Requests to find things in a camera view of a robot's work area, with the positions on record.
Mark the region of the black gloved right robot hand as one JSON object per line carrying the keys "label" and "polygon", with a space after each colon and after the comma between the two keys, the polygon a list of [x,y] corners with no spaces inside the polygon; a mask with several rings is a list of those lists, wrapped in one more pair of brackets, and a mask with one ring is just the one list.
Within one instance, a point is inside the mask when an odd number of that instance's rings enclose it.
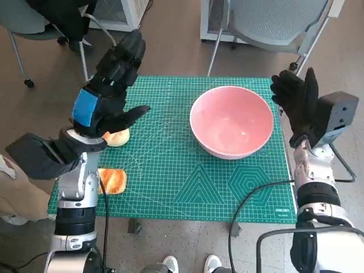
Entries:
{"label": "black gloved right robot hand", "polygon": [[319,97],[319,85],[314,69],[307,69],[305,79],[288,70],[271,77],[272,100],[286,113],[293,135],[289,145],[296,148],[309,137],[314,124],[313,117]]}

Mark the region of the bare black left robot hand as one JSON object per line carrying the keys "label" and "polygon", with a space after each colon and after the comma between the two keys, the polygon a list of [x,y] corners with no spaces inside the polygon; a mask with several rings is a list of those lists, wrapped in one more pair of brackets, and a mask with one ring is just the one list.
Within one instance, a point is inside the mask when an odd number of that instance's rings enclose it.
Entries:
{"label": "bare black left robot hand", "polygon": [[148,105],[140,105],[124,111],[127,88],[138,77],[145,50],[146,42],[136,29],[104,54],[96,74],[80,89],[73,105],[72,121],[77,133],[88,138],[117,133],[150,110]]}

